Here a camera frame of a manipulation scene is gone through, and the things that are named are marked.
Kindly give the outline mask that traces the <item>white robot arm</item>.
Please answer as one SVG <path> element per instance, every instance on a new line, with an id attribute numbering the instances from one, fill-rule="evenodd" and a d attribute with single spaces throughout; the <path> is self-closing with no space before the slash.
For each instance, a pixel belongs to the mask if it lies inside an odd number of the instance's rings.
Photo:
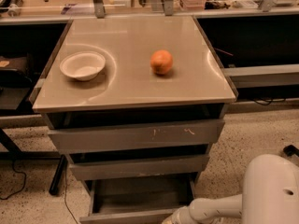
<path id="1" fill-rule="evenodd" d="M 299 167 L 280 156 L 254 158 L 245 172 L 243 191 L 220 199 L 197 198 L 162 224 L 299 224 Z"/>

